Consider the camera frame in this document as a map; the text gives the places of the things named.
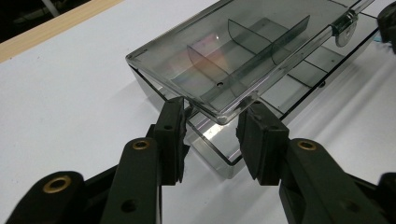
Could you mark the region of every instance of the wooden strip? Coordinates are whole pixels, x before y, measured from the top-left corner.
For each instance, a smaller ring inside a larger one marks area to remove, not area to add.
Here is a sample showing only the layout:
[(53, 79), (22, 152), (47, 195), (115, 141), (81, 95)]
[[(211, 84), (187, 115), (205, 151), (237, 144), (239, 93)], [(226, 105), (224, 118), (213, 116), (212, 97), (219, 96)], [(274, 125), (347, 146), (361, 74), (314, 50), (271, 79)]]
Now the wooden strip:
[(0, 63), (115, 6), (121, 1), (123, 0), (91, 0), (80, 7), (76, 7), (59, 17), (44, 22), (23, 34), (1, 43)]

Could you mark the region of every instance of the transparent lid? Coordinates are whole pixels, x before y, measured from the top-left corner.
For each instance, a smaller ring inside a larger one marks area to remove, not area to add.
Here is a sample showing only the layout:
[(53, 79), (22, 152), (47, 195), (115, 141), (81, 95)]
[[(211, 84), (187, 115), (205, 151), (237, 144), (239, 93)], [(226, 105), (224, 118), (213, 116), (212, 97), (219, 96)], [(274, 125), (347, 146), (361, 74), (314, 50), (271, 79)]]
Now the transparent lid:
[(224, 124), (326, 41), (357, 2), (219, 1), (127, 62)]

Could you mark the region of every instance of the white table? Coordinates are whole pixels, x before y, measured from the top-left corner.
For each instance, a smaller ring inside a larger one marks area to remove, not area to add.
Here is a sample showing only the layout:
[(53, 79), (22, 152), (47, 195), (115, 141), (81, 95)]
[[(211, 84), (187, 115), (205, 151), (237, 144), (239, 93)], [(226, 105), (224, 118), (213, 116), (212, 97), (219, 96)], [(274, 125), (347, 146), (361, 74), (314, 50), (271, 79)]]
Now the white table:
[[(124, 1), (0, 63), (0, 222), (41, 177), (97, 175), (145, 135), (159, 112), (124, 56), (214, 2)], [(320, 142), (346, 172), (376, 183), (396, 171), (395, 86), (396, 57), (372, 43), (289, 125), (290, 135)], [(163, 188), (163, 223), (286, 223), (277, 191), (246, 168), (222, 179), (192, 150), (183, 183)]]

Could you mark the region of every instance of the white tabletop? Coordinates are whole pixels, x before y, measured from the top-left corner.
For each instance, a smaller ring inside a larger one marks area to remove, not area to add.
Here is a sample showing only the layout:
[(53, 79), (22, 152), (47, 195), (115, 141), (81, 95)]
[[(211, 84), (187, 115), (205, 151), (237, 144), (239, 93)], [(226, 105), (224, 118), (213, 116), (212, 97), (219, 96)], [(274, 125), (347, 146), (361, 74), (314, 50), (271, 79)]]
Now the white tabletop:
[[(0, 222), (45, 175), (89, 178), (117, 164), (159, 115), (125, 55), (214, 2), (126, 0), (0, 63)], [(346, 172), (376, 183), (396, 171), (395, 87), (396, 56), (372, 43), (289, 125), (290, 135), (320, 142)], [(260, 187), (246, 168), (225, 180), (194, 150), (185, 162), (183, 183), (163, 188), (163, 223), (286, 223), (278, 187)]]

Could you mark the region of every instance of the transparent plastic box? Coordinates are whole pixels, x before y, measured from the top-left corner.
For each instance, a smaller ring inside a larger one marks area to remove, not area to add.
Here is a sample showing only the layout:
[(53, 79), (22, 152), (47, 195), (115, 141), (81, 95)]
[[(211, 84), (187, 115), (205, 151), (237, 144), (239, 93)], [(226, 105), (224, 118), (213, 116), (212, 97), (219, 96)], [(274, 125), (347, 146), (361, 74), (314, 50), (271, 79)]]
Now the transparent plastic box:
[(260, 100), (291, 119), (375, 33), (360, 14), (371, 2), (219, 1), (126, 59), (154, 104), (186, 98), (190, 142), (232, 177), (244, 166), (237, 115)]

